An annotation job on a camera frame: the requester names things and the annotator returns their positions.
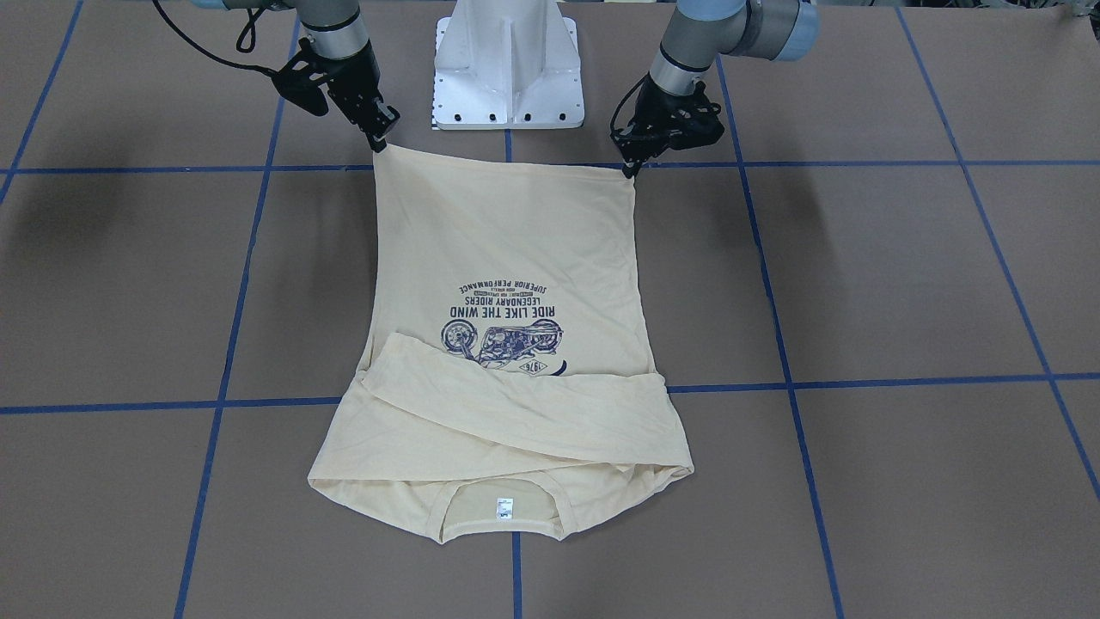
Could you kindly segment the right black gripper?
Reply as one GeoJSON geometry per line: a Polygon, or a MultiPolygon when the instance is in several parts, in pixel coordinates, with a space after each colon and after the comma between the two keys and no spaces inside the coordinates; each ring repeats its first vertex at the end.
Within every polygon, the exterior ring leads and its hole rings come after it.
{"type": "Polygon", "coordinates": [[[272,75],[278,93],[314,117],[326,117],[334,103],[369,137],[370,150],[377,154],[388,148],[386,136],[400,113],[382,99],[373,44],[342,59],[323,58],[308,38],[298,45],[292,59],[272,75]]]}

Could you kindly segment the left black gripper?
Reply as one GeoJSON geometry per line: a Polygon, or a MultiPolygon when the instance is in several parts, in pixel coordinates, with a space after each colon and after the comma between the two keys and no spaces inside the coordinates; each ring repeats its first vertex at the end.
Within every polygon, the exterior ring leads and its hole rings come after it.
{"type": "Polygon", "coordinates": [[[668,150],[715,144],[725,133],[721,113],[721,106],[705,95],[704,82],[693,82],[690,93],[672,95],[645,75],[622,97],[608,123],[610,140],[620,152],[622,175],[636,179],[645,162],[668,150]]]}

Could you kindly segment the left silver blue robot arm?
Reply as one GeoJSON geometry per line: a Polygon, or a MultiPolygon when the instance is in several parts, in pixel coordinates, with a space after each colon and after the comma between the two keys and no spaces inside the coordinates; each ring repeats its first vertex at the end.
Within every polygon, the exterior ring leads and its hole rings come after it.
{"type": "Polygon", "coordinates": [[[620,104],[635,99],[625,126],[609,122],[622,175],[632,179],[667,151],[715,144],[725,133],[721,106],[705,93],[704,75],[719,55],[793,62],[820,35],[810,1],[679,1],[654,59],[620,104]]]}

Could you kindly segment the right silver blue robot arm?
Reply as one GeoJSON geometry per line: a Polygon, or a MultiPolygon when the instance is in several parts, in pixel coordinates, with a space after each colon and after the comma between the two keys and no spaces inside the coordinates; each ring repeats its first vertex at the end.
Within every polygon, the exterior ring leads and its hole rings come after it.
{"type": "Polygon", "coordinates": [[[380,90],[381,71],[369,23],[358,1],[197,1],[208,10],[292,10],[302,38],[279,70],[263,68],[280,96],[294,106],[326,117],[334,103],[358,128],[375,153],[386,148],[389,130],[400,113],[380,90]]]}

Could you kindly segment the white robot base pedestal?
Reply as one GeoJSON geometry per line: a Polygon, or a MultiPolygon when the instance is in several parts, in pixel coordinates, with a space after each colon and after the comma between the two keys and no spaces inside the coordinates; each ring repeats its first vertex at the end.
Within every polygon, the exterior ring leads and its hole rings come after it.
{"type": "Polygon", "coordinates": [[[578,23],[557,1],[459,1],[437,20],[433,87],[437,130],[581,128],[578,23]]]}

